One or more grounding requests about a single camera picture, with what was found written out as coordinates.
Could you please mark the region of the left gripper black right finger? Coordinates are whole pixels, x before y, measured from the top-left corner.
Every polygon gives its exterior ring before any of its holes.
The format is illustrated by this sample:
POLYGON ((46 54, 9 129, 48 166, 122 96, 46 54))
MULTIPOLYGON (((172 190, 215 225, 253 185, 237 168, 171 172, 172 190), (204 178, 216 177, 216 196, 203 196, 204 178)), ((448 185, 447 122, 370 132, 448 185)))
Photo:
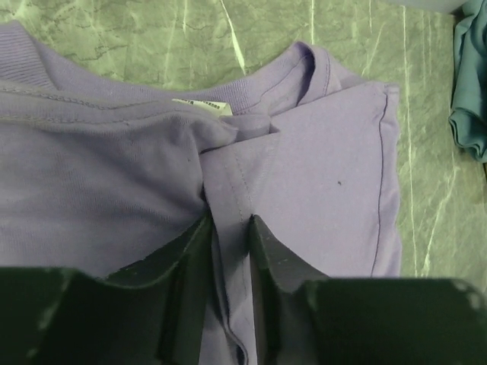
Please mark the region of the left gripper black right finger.
POLYGON ((330 278, 248 226, 260 364, 484 364, 486 301, 458 279, 330 278))

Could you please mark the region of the teal folded t shirt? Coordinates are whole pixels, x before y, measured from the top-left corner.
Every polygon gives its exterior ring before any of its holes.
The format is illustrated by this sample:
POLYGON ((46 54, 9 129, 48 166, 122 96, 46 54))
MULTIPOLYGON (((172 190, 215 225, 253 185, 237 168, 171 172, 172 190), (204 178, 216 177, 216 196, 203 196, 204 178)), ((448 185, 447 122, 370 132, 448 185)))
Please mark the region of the teal folded t shirt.
POLYGON ((455 144, 486 162, 486 2, 468 1, 454 29, 454 85, 449 123, 455 144))

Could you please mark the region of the purple t shirt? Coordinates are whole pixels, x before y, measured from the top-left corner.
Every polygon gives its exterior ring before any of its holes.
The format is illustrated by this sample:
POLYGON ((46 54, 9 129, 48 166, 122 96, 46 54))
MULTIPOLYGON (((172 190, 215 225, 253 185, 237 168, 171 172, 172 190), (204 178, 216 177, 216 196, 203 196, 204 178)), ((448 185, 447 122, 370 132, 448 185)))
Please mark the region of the purple t shirt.
POLYGON ((396 277, 396 85, 292 44, 254 74, 171 92, 85 71, 1 26, 1 263, 103 277, 212 213, 200 363, 255 364, 244 234, 259 215, 333 277, 396 277))

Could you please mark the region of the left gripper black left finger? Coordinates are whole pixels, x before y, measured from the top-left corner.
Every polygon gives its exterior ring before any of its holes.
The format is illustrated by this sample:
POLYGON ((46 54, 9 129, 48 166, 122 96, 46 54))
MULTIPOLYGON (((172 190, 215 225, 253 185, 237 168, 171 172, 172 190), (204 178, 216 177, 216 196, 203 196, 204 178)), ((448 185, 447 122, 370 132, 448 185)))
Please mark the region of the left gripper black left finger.
POLYGON ((196 364, 211 284, 212 219, 107 278, 1 270, 3 364, 196 364))

